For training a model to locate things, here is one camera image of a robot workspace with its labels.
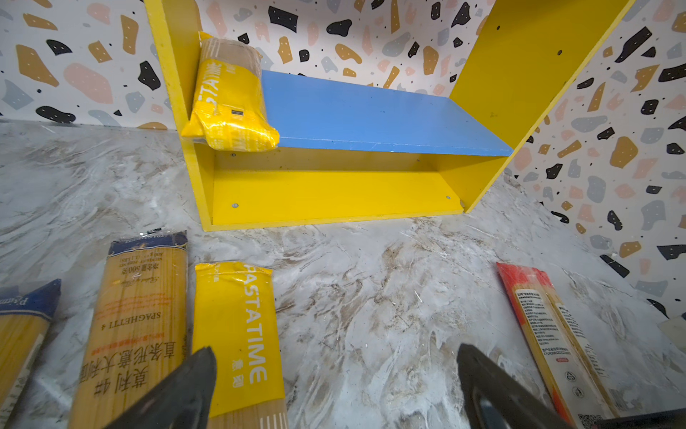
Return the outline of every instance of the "spaghetti package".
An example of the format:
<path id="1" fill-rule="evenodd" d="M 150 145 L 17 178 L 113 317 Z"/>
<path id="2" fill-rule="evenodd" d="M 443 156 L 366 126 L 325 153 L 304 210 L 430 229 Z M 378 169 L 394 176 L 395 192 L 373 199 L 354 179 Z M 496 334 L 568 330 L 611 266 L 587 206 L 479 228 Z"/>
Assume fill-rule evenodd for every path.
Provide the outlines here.
<path id="1" fill-rule="evenodd" d="M 216 150 L 274 149 L 279 132 L 267 123 L 260 54 L 235 40 L 201 38 L 193 111 L 181 136 L 204 138 Z"/>
<path id="2" fill-rule="evenodd" d="M 186 233 L 112 242 L 69 427 L 100 429 L 185 357 Z"/>
<path id="3" fill-rule="evenodd" d="M 618 417 L 595 352 L 547 274 L 498 264 L 498 271 L 558 414 L 578 428 Z"/>
<path id="4" fill-rule="evenodd" d="M 29 378 L 60 300 L 61 280 L 25 292 L 0 289 L 0 429 Z"/>
<path id="5" fill-rule="evenodd" d="M 193 351 L 217 357 L 208 428 L 287 429 L 272 271 L 220 262 L 196 275 Z"/>

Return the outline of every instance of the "terrazzo wall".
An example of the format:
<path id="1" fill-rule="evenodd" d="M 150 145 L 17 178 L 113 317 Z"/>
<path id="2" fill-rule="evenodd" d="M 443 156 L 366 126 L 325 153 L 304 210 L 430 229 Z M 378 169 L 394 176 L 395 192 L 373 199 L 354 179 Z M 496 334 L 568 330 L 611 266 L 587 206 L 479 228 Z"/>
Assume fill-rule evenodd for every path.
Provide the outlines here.
<path id="1" fill-rule="evenodd" d="M 4 117 L 175 128 L 142 1 L 7 0 L 0 27 Z"/>
<path id="2" fill-rule="evenodd" d="M 262 68 L 448 96 L 495 0 L 197 0 Z"/>
<path id="3" fill-rule="evenodd" d="M 686 312 L 686 0 L 637 0 L 506 174 L 645 298 Z"/>

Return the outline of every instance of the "qr code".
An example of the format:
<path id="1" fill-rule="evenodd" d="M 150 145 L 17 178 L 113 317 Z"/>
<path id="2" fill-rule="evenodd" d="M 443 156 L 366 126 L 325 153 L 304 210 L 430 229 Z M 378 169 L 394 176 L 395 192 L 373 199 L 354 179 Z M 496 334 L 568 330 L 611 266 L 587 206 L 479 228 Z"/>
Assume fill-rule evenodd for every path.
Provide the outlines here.
<path id="1" fill-rule="evenodd" d="M 602 419 L 600 414 L 579 414 L 578 416 L 584 429 L 593 429 L 594 423 Z"/>

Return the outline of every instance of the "gray marble table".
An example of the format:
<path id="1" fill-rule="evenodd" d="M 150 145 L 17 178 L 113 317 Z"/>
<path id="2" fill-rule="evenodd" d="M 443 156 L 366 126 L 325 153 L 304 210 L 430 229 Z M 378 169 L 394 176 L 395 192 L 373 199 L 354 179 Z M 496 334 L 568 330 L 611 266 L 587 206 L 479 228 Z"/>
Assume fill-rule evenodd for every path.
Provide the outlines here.
<path id="1" fill-rule="evenodd" d="M 205 233 L 174 132 L 6 122 L 0 136 L 0 284 L 63 279 L 10 427 L 66 426 L 109 242 L 155 227 L 188 230 L 190 268 L 274 269 L 293 428 L 469 427 L 460 343 L 550 404 L 498 261 L 548 273 L 627 415 L 686 406 L 660 312 L 505 177 L 466 215 Z"/>

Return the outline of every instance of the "yellow bottom panel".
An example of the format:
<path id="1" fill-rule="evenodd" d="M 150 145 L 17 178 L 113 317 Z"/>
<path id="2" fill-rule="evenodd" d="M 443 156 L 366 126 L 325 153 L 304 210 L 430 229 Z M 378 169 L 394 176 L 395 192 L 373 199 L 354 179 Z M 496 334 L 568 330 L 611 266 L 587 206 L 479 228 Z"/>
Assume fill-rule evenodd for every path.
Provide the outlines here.
<path id="1" fill-rule="evenodd" d="M 439 172 L 216 170 L 212 230 L 462 213 Z"/>

